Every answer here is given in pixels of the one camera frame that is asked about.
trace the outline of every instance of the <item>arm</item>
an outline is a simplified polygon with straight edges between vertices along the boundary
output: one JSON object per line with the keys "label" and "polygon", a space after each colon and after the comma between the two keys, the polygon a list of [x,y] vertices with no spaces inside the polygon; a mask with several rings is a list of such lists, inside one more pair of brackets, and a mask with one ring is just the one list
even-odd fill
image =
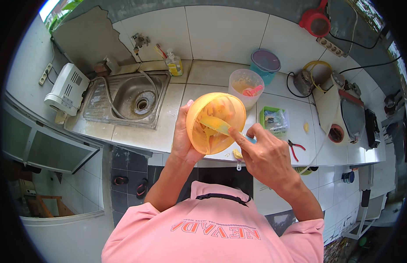
{"label": "arm", "polygon": [[193,101],[189,100],[179,109],[170,156],[158,181],[151,187],[144,200],[160,212],[176,204],[194,165],[204,156],[195,150],[186,131],[186,116],[192,103]]}
{"label": "arm", "polygon": [[229,134],[241,147],[247,170],[287,201],[298,221],[323,219],[316,197],[291,167],[290,151],[285,141],[276,138],[259,123],[247,131],[247,136],[257,137],[256,144],[249,142],[234,128],[230,128]]}

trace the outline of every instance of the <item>small can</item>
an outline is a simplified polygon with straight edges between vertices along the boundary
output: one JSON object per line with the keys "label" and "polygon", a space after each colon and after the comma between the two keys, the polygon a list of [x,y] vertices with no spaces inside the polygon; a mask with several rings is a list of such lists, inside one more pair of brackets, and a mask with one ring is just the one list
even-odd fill
{"label": "small can", "polygon": [[352,183],[355,179],[355,174],[353,171],[342,174],[343,183]]}

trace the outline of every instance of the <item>person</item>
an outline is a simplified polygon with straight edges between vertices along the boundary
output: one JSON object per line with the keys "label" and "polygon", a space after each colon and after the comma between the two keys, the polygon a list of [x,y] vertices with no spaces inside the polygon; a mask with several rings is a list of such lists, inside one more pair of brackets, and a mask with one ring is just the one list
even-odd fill
{"label": "person", "polygon": [[323,262],[323,212],[291,167],[288,143],[258,123],[229,134],[241,147],[248,172],[292,207],[297,223],[278,237],[242,191],[192,182],[190,199],[177,203],[197,161],[186,131],[193,103],[179,109],[171,154],[144,204],[128,208],[107,240],[102,262]]}

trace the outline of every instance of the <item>faucet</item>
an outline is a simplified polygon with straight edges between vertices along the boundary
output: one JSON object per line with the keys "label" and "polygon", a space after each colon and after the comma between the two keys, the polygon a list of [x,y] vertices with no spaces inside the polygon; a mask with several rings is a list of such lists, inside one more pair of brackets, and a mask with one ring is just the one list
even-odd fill
{"label": "faucet", "polygon": [[133,51],[135,52],[136,55],[138,55],[139,49],[143,46],[143,45],[147,45],[149,43],[151,43],[151,41],[149,40],[148,37],[143,37],[142,34],[136,33],[133,36],[130,37],[131,40],[135,41],[135,47],[133,49]]}

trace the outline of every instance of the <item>power strip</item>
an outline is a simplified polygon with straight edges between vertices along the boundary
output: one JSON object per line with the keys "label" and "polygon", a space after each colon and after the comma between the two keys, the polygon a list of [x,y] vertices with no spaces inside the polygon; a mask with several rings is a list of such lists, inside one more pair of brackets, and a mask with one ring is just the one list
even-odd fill
{"label": "power strip", "polygon": [[335,46],[332,42],[330,42],[324,37],[318,37],[316,39],[316,42],[322,45],[330,52],[332,52],[333,54],[337,55],[338,57],[341,57],[343,55],[343,51],[341,49],[339,49],[337,46]]}
{"label": "power strip", "polygon": [[47,64],[46,69],[43,71],[43,75],[41,76],[39,80],[39,84],[43,86],[44,82],[46,81],[47,75],[50,73],[50,70],[52,69],[52,63]]}

